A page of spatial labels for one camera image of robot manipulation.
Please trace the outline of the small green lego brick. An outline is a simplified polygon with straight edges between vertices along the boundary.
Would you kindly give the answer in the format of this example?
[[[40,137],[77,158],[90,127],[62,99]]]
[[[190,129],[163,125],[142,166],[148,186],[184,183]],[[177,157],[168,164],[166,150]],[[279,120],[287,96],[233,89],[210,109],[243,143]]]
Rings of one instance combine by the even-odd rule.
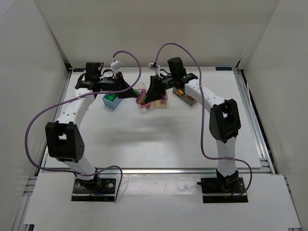
[[[107,100],[113,102],[116,99],[116,95],[115,94],[109,94],[107,97]]]

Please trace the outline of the blue plastic container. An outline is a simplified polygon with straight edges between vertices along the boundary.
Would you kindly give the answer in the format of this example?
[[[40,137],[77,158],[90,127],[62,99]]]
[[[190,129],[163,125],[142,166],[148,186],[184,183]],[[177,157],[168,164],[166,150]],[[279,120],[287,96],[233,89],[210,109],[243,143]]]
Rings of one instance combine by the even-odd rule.
[[[105,106],[115,110],[119,104],[121,103],[122,99],[118,98],[115,94],[105,94],[102,97],[102,100],[105,104]]]

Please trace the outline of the smoky grey container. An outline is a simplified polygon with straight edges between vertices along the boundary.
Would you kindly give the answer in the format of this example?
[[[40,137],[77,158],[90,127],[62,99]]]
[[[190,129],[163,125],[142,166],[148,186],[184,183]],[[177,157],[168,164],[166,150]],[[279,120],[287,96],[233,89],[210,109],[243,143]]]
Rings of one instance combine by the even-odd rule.
[[[185,93],[185,91],[184,91],[184,89],[180,89],[180,90],[182,90],[183,92],[184,92],[184,94],[183,95],[180,95],[179,94],[179,92],[178,92],[178,90],[179,89],[177,89],[177,88],[173,88],[173,94],[175,94],[178,98],[180,98],[182,101],[184,101],[186,104],[188,104],[190,107],[192,107],[193,105],[195,105],[196,103],[197,103],[197,101],[193,98],[193,97],[191,97],[191,96],[189,96],[189,95],[187,95],[186,93]]]

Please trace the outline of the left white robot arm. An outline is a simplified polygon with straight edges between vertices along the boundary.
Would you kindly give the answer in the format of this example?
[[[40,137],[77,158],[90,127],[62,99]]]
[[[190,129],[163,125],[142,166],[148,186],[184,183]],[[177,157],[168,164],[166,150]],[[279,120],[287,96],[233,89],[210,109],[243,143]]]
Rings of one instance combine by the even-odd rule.
[[[79,126],[98,92],[113,93],[120,99],[138,96],[119,72],[122,65],[121,61],[114,60],[110,69],[113,75],[103,77],[102,64],[88,62],[86,72],[77,80],[73,95],[75,101],[68,104],[64,114],[55,122],[49,122],[45,126],[49,156],[69,166],[81,186],[92,191],[99,188],[100,180],[95,174],[97,169],[84,155],[85,144]]]

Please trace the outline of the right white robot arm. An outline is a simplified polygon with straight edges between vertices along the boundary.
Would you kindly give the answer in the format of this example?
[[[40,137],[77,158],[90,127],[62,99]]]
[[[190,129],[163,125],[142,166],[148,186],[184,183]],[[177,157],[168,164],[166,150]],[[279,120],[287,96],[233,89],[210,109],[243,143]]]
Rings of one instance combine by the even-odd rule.
[[[217,142],[218,167],[217,178],[227,187],[237,181],[239,173],[235,164],[235,141],[241,128],[237,102],[234,99],[225,100],[210,89],[200,85],[199,78],[193,73],[187,73],[179,57],[168,60],[169,74],[160,74],[160,66],[150,63],[148,68],[155,71],[150,77],[150,86],[143,98],[143,103],[162,99],[166,90],[183,89],[209,113],[209,131]]]

